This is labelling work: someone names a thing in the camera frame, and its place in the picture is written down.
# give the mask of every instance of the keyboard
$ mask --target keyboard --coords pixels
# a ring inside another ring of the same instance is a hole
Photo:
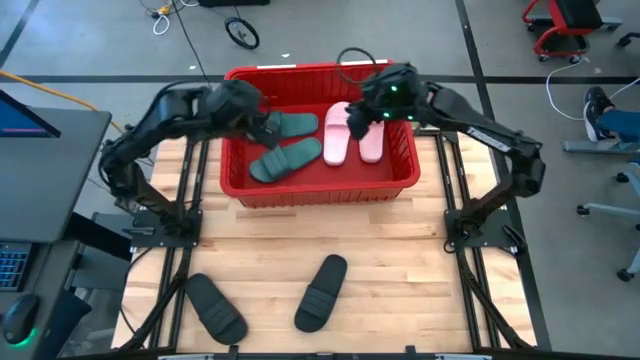
[[[0,291],[22,291],[34,254],[32,244],[0,241]]]

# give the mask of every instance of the slide sandal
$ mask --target slide sandal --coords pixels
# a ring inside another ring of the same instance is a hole
[[[200,322],[215,341],[233,345],[247,336],[247,322],[206,275],[190,277],[185,290]]]
[[[340,166],[347,156],[349,145],[349,127],[347,118],[349,114],[345,108],[349,106],[346,101],[333,104],[324,120],[324,162],[331,166]]]
[[[384,121],[372,122],[369,132],[360,140],[360,158],[364,162],[375,164],[382,159],[384,148]]]
[[[338,299],[344,276],[347,273],[347,261],[338,255],[329,255],[302,297],[296,311],[294,323],[304,332],[322,329]]]
[[[280,137],[290,138],[309,135],[318,130],[318,117],[314,114],[286,114],[274,111],[267,121],[273,121],[280,127]]]
[[[272,183],[298,170],[322,153],[322,144],[315,138],[307,138],[289,146],[265,152],[249,165],[251,176],[262,183]]]

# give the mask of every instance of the red plastic basket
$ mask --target red plastic basket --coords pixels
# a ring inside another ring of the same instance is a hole
[[[373,73],[373,65],[343,65],[342,70],[359,80]],[[315,113],[318,131],[310,136],[321,143],[329,107],[339,101],[356,101],[361,96],[357,85],[340,78],[335,64],[236,68],[226,79],[244,80],[260,89],[272,110]],[[274,184],[262,184],[249,174],[249,164],[266,151],[264,147],[243,138],[225,139],[220,186],[225,194],[251,208],[394,199],[402,189],[418,181],[420,165],[409,123],[387,122],[384,131],[383,156],[377,164],[362,161],[358,143],[351,139],[342,166],[328,166],[321,156]],[[302,138],[285,139],[281,145]]]

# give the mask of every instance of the sneaker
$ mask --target sneaker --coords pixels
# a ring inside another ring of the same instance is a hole
[[[604,113],[604,109],[613,106],[613,103],[599,86],[590,88],[584,96],[584,124],[587,128],[589,140],[598,142],[608,139],[611,134],[608,130],[598,126],[598,119]]]

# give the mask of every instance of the wooden table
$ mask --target wooden table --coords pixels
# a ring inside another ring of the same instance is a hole
[[[190,273],[208,275],[244,315],[249,335],[239,343],[241,352],[397,353],[405,345],[418,352],[471,350],[456,260],[442,250],[446,203],[435,140],[416,138],[416,144],[422,177],[395,201],[252,210],[222,193],[220,142],[212,142],[202,239]],[[177,191],[184,147],[184,141],[166,141],[158,151],[152,184],[170,198]],[[461,149],[471,195],[482,195],[496,181],[489,152],[465,137]],[[451,153],[448,158],[453,164]],[[461,206],[456,183],[454,188]],[[302,333],[293,325],[294,313],[322,260],[333,253],[349,264],[340,298],[321,331]],[[515,260],[497,249],[483,254],[495,304],[523,339],[535,343]],[[134,327],[155,304],[164,255],[164,249],[152,250],[129,275],[123,309]],[[488,345],[479,309],[476,301]],[[172,313],[170,304],[161,345],[167,343]],[[120,318],[113,346],[130,336]],[[228,351],[209,336],[188,300],[178,350]]]

